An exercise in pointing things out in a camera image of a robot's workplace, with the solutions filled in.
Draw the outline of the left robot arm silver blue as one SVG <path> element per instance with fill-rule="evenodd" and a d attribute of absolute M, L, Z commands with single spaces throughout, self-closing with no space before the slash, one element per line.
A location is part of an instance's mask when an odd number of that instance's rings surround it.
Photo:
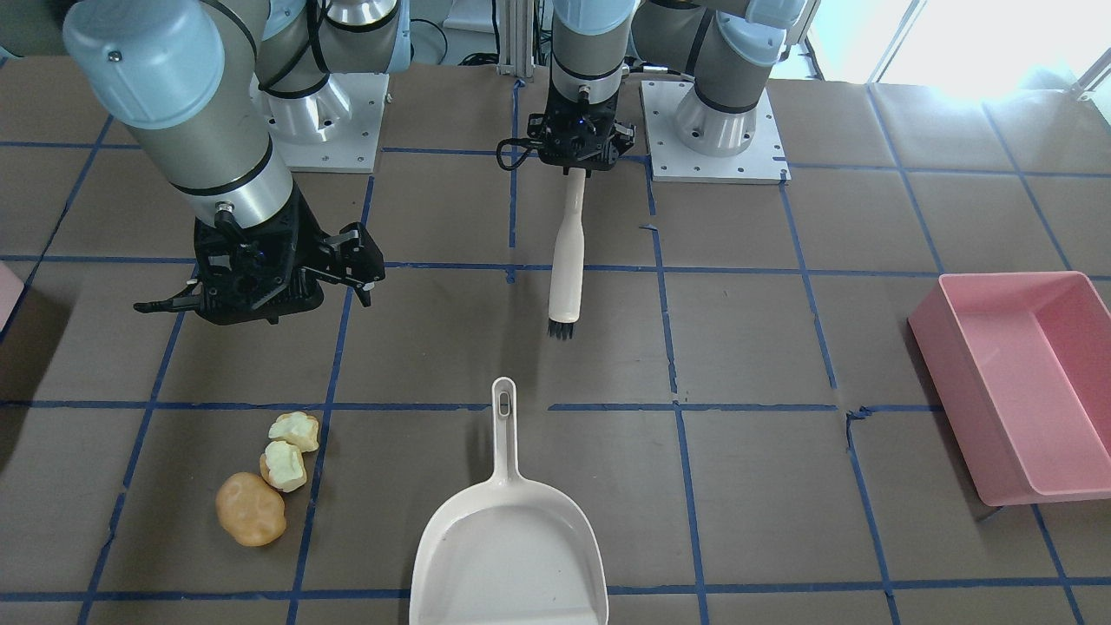
<path fill-rule="evenodd" d="M 556 1 L 546 108 L 510 145 L 564 171 L 612 169 L 635 144 L 634 124 L 615 118 L 624 75 L 658 67 L 690 80 L 667 115 L 681 145 L 742 155 L 803 10 L 803 1 Z"/>

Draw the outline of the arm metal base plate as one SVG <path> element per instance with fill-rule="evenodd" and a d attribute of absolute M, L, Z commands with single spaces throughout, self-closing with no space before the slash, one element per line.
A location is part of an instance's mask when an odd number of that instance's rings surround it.
<path fill-rule="evenodd" d="M 294 173 L 372 174 L 390 77 L 329 75 L 312 95 L 268 95 L 253 79 L 249 94 L 276 153 Z"/>
<path fill-rule="evenodd" d="M 643 82 L 645 144 L 655 181 L 779 185 L 792 179 L 771 98 L 725 114 L 691 82 Z"/>

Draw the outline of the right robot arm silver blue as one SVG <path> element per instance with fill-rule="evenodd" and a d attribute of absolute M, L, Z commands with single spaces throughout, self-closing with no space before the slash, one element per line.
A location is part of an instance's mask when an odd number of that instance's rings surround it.
<path fill-rule="evenodd" d="M 197 274 L 139 313 L 218 326 L 309 312 L 322 284 L 362 306 L 386 278 L 366 226 L 323 230 L 277 138 L 344 134 L 334 75 L 404 70 L 406 1 L 78 1 L 61 38 L 96 98 L 194 210 Z"/>

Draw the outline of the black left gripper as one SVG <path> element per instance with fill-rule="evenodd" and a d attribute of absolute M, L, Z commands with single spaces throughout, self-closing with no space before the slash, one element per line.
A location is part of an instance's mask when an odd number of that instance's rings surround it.
<path fill-rule="evenodd" d="M 547 95 L 542 114 L 529 118 L 527 147 L 547 165 L 609 171 L 635 144 L 634 124 L 615 121 L 619 95 L 603 102 L 572 102 L 558 91 Z"/>

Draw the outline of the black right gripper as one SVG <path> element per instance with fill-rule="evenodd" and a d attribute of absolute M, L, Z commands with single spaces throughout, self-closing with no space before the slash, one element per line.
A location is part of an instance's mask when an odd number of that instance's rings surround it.
<path fill-rule="evenodd" d="M 258 226 L 240 226 L 226 211 L 214 225 L 194 223 L 194 256 L 200 295 L 176 295 L 136 302 L 139 313 L 197 312 L 227 326 L 310 312 L 326 300 L 322 282 L 351 288 L 360 304 L 371 306 L 371 292 L 386 279 L 386 258 L 362 224 L 349 224 L 334 236 L 326 233 L 294 188 L 274 216 Z"/>

